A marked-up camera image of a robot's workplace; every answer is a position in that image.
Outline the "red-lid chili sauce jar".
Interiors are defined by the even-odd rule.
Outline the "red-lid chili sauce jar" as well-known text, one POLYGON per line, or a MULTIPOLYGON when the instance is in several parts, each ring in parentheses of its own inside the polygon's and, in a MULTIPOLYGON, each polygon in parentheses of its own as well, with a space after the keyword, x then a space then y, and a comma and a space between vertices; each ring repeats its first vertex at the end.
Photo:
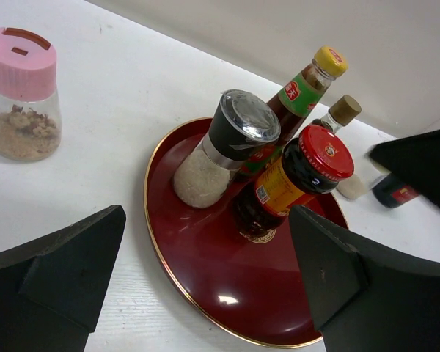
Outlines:
POLYGON ((308 125, 280 157, 232 200, 238 231, 261 238, 279 227, 295 205, 328 194, 354 173, 344 142, 319 125, 308 125))

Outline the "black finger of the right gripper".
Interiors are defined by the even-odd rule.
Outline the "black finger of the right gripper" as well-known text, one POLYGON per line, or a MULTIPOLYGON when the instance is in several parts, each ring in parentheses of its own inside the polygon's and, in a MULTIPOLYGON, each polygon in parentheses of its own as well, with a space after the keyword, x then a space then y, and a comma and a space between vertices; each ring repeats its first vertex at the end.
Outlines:
POLYGON ((376 144, 368 158, 440 209, 440 129, 376 144))

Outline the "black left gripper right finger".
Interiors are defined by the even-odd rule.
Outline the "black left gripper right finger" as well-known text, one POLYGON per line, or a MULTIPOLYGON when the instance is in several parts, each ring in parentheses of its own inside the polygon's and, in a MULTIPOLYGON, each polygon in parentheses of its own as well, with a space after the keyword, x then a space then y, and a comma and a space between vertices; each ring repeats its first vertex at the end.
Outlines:
POLYGON ((289 215, 315 329, 328 351, 440 351, 440 263, 351 232, 304 206, 289 215))

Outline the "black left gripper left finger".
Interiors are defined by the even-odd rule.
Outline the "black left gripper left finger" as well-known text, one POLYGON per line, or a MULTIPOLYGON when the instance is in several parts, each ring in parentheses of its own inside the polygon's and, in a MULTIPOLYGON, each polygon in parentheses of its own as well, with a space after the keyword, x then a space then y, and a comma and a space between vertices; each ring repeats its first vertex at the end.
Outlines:
POLYGON ((0 351, 83 351, 125 229, 112 205, 0 252, 0 351))

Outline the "pink-lid spice jar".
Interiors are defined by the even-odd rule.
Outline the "pink-lid spice jar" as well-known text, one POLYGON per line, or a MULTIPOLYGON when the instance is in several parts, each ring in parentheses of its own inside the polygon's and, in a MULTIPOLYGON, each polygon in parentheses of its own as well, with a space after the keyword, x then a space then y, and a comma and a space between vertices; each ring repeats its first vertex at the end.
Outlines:
POLYGON ((0 155, 39 161, 62 138, 56 49, 38 34, 0 28, 0 155))

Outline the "black-top salt grinder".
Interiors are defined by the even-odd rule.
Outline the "black-top salt grinder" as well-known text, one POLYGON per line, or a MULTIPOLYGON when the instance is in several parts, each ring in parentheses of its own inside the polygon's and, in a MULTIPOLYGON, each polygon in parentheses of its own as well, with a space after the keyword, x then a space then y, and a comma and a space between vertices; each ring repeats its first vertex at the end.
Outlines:
POLYGON ((240 89, 224 91, 208 131, 174 173, 176 195, 193 208, 215 204, 243 164, 280 132, 278 118, 262 99, 240 89))

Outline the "yellow-cap sauce bottle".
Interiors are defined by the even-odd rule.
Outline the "yellow-cap sauce bottle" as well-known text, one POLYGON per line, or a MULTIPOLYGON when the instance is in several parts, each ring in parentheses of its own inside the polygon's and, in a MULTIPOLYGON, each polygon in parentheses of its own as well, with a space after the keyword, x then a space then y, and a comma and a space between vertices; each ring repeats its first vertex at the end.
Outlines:
POLYGON ((339 51, 327 45, 319 48, 311 62, 267 102, 278 118, 280 136, 245 162, 235 176, 236 182, 251 180, 279 157, 332 82, 347 69, 348 62, 339 51))

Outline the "red round tray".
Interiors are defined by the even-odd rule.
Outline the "red round tray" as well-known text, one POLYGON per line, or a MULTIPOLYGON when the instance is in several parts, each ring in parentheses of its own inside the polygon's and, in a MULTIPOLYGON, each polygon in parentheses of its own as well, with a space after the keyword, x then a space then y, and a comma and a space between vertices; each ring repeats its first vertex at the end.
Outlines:
POLYGON ((194 209, 172 176, 208 131, 188 121, 159 142, 144 180, 144 212, 155 253, 180 294, 223 330, 250 343, 302 348, 321 340, 313 325, 288 223, 257 240, 235 227, 234 184, 215 205, 194 209))

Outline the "tall black-cap bottle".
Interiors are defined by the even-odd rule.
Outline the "tall black-cap bottle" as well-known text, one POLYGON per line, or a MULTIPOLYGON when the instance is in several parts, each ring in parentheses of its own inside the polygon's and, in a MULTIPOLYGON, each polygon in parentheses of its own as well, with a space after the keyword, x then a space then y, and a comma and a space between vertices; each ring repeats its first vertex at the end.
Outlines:
POLYGON ((372 188, 373 196, 386 208, 398 208, 417 198, 419 193, 393 174, 388 174, 372 188))

